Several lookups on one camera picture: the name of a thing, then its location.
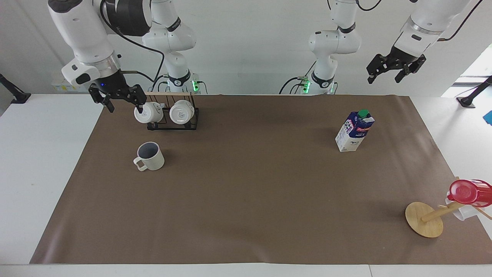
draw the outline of black cable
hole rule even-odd
[[[207,89],[207,84],[204,82],[204,81],[198,81],[196,82],[197,84],[203,84],[205,85],[205,93],[208,94],[209,93],[209,90]]]
[[[154,81],[154,80],[152,80],[152,78],[150,78],[150,77],[148,77],[147,75],[145,75],[145,74],[141,73],[140,71],[134,71],[134,70],[132,70],[132,71],[128,71],[128,70],[126,70],[126,71],[122,71],[122,73],[123,73],[123,74],[139,74],[139,75],[142,75],[142,76],[144,76],[145,78],[147,78],[150,82],[153,82],[153,81]]]
[[[160,80],[161,78],[169,78],[169,76],[168,76],[168,75],[166,75],[166,74],[164,74],[164,75],[161,75],[161,76],[157,77],[157,79],[156,79],[156,80],[154,81],[154,83],[152,84],[152,90],[154,90],[155,85],[157,84],[157,82],[159,82],[159,80]]]
[[[292,88],[290,89],[289,94],[292,94],[292,91],[294,90],[295,87],[299,88],[300,86],[302,86],[302,84],[293,85]]]
[[[355,3],[357,3],[357,5],[359,6],[359,9],[361,9],[361,10],[363,10],[363,11],[372,11],[372,10],[374,10],[374,9],[375,9],[375,8],[376,8],[376,7],[377,7],[377,6],[381,3],[381,1],[383,1],[383,0],[379,0],[379,1],[376,3],[376,5],[374,5],[374,7],[369,8],[369,9],[364,9],[364,8],[362,8],[361,4],[359,3],[359,0],[355,0]]]
[[[155,74],[155,78],[154,78],[154,80],[156,80],[156,79],[158,78],[158,76],[159,76],[160,70],[162,69],[162,65],[164,64],[164,57],[165,57],[164,53],[162,53],[162,52],[161,52],[161,51],[159,51],[159,50],[155,50],[155,49],[152,49],[152,48],[146,47],[146,46],[144,46],[144,45],[141,45],[141,44],[139,44],[139,43],[137,43],[137,42],[135,42],[135,41],[133,41],[133,40],[131,40],[131,39],[127,38],[127,37],[126,37],[126,36],[124,36],[124,35],[123,35],[123,34],[122,34],[119,30],[117,30],[116,28],[114,28],[113,26],[111,26],[111,24],[109,24],[109,22],[108,22],[108,20],[106,19],[106,17],[104,17],[104,12],[103,12],[103,8],[102,8],[102,7],[103,7],[103,4],[105,4],[105,3],[106,3],[106,0],[102,0],[102,1],[101,1],[101,4],[99,5],[99,12],[101,13],[101,17],[102,17],[102,20],[104,20],[104,23],[106,23],[106,25],[108,25],[108,27],[109,27],[111,30],[113,30],[113,32],[115,32],[115,33],[116,33],[117,35],[119,35],[121,38],[123,38],[124,40],[126,40],[126,41],[128,41],[128,42],[130,42],[130,43],[132,43],[132,44],[134,44],[134,45],[137,45],[137,46],[139,46],[139,47],[142,47],[142,48],[144,48],[144,49],[147,49],[147,50],[149,50],[149,51],[153,51],[153,52],[156,52],[156,53],[159,53],[159,54],[161,54],[161,55],[162,55],[162,59],[161,59],[161,61],[160,61],[159,69],[157,70],[157,73]]]
[[[316,64],[317,61],[314,61],[314,63],[312,64],[312,66],[309,68],[309,70],[306,72],[306,74],[304,74],[304,77],[307,77],[309,72],[311,71],[311,69],[314,67],[314,65]]]
[[[458,27],[458,29],[456,30],[456,32],[450,38],[440,38],[437,41],[450,41],[450,40],[452,40],[456,36],[456,34],[458,34],[458,32],[461,30],[461,28],[463,27],[463,25],[468,20],[468,18],[470,18],[471,14],[477,9],[478,5],[480,5],[480,3],[482,1],[483,0],[480,0],[480,1],[477,2],[477,4],[473,7],[473,9],[471,9],[470,13],[468,13],[468,15],[465,17],[465,19],[463,20],[463,22],[461,23],[461,25]]]
[[[159,85],[157,86],[157,91],[158,91],[158,92],[160,92],[160,86],[161,86],[162,84],[167,84],[167,82],[160,82],[160,83],[159,83]]]
[[[285,84],[282,86],[282,88],[280,89],[280,92],[278,94],[282,94],[282,91],[283,89],[292,81],[294,80],[297,80],[298,78],[297,77],[294,77],[294,78],[290,78],[287,82],[285,82]]]
[[[463,94],[463,93],[465,93],[465,92],[469,92],[470,90],[477,89],[479,86],[480,86],[480,85],[478,85],[478,86],[476,86],[476,87],[474,87],[474,88],[471,88],[471,89],[469,89],[469,90],[465,90],[465,91],[463,91],[462,93],[460,93],[460,94],[458,94],[458,95],[454,96],[454,98],[456,98],[456,97],[460,96],[461,94]]]

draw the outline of white table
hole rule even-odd
[[[478,99],[477,109],[454,99],[412,100],[453,173],[492,180],[492,126],[482,119],[492,98]],[[0,276],[492,276],[492,266],[25,265],[101,111],[88,95],[33,95],[0,117],[0,264],[11,264],[0,266]],[[492,222],[481,220],[492,237]]]

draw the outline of mug rack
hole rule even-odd
[[[160,131],[160,130],[177,130],[177,131],[194,131],[198,127],[198,117],[200,110],[196,107],[195,105],[195,99],[193,98],[193,95],[183,95],[183,94],[171,94],[171,95],[148,95],[151,101],[157,102],[160,104],[166,104],[166,107],[162,108],[162,111],[164,112],[164,117],[162,118],[161,121],[155,122],[155,123],[147,123],[147,130],[149,131]],[[179,100],[187,100],[189,101],[192,105],[193,108],[195,109],[195,115],[185,123],[184,125],[179,125],[174,123],[171,120],[171,116],[169,115],[169,112],[171,110],[171,107]]]
[[[450,203],[446,206],[439,205],[438,209],[433,209],[431,206],[422,202],[413,202],[408,205],[405,210],[405,218],[408,225],[410,225],[410,227],[422,237],[437,238],[444,230],[441,217],[460,210],[466,206],[474,207],[477,210],[476,214],[481,213],[486,218],[492,220],[492,216],[488,215],[481,209],[492,205],[492,199],[490,198],[492,185],[481,180],[460,180],[457,178],[457,181],[455,181],[450,187],[449,195],[453,195],[453,187],[457,188],[458,186],[465,187],[466,189],[455,189],[455,193],[461,191],[459,194],[463,194],[465,197],[474,195],[473,192],[475,192],[475,195],[477,196],[475,202],[471,204],[460,203],[453,197],[449,198],[448,196],[447,200],[450,200]]]

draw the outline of wooden mug tree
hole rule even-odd
[[[422,202],[413,202],[405,210],[406,221],[417,234],[426,238],[437,238],[443,230],[441,216],[454,212],[466,205],[473,206],[488,219],[492,217],[482,209],[492,205],[492,186],[481,180],[458,179],[450,187],[448,199],[454,202],[434,210]]]

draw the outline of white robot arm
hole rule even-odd
[[[401,70],[395,77],[397,83],[405,76],[417,73],[426,61],[424,52],[438,41],[468,3],[470,0],[418,0],[390,54],[386,57],[377,54],[367,66],[369,83],[390,70]]]
[[[111,99],[126,100],[141,112],[147,98],[140,85],[126,84],[107,37],[115,32],[144,36],[144,44],[165,53],[170,90],[199,90],[185,58],[176,52],[193,48],[196,38],[181,23],[172,0],[48,0],[48,7],[75,56],[63,67],[64,77],[74,85],[93,81],[89,93],[94,102],[102,103],[111,112],[114,110]]]
[[[100,10],[105,4],[105,14]],[[111,99],[121,99],[134,104],[139,112],[147,96],[140,87],[129,87],[121,72],[118,57],[109,43],[100,16],[107,16],[113,27],[125,35],[143,35],[150,29],[150,0],[49,0],[48,7],[65,42],[72,48],[75,58],[62,73],[73,85],[94,83],[89,93],[95,103],[114,111]]]
[[[197,92],[196,76],[188,68],[185,57],[177,52],[195,47],[194,32],[181,22],[173,0],[152,0],[151,8],[154,24],[142,41],[145,46],[165,53],[164,64],[170,80],[167,90]]]
[[[361,47],[361,36],[355,30],[357,9],[355,0],[336,0],[332,20],[338,25],[338,29],[315,32],[311,35],[309,46],[316,55],[317,62],[314,72],[309,77],[306,93],[330,93],[338,66],[332,55],[355,53]]]

